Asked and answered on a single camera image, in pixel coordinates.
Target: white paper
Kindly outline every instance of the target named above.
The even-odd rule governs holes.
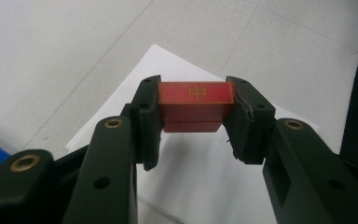
[[[154,75],[161,75],[162,81],[222,81],[154,45],[67,144],[69,151],[87,145],[96,123],[119,115],[140,81]],[[319,129],[279,106],[276,109],[277,119],[301,119]],[[224,127],[217,133],[163,133],[158,166],[145,172],[138,165],[139,197],[185,223],[276,223],[262,166],[235,160],[227,140]]]

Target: screw hole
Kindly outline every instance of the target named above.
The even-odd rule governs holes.
[[[11,163],[10,170],[12,172],[23,172],[36,166],[40,161],[38,155],[25,155]]]
[[[148,107],[149,107],[148,104],[139,104],[139,106],[140,106],[141,108],[148,108]]]
[[[337,189],[337,190],[344,190],[345,189],[345,185],[342,184],[341,181],[339,181],[339,180],[329,179],[329,180],[327,180],[327,183],[333,189]]]
[[[110,185],[110,179],[108,177],[101,177],[94,181],[94,188],[106,189]]]
[[[105,127],[106,128],[118,128],[119,126],[121,126],[122,123],[123,123],[123,121],[121,121],[121,119],[110,119],[105,123]]]
[[[294,129],[294,130],[301,130],[304,127],[302,123],[292,120],[292,119],[287,120],[284,124],[286,124],[287,127]]]

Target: gray floor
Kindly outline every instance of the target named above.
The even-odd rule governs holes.
[[[153,44],[221,78],[250,80],[319,124],[339,151],[358,0],[0,0],[0,142],[65,155]]]

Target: gold symbol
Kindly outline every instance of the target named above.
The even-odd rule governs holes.
[[[196,100],[199,101],[200,100],[200,95],[206,95],[206,89],[205,88],[199,88],[198,85],[196,85],[196,87],[194,89],[188,89],[188,95],[195,95],[196,96]]]

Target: red block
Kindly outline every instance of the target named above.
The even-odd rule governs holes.
[[[235,100],[231,82],[160,82],[158,104],[166,133],[213,133]]]

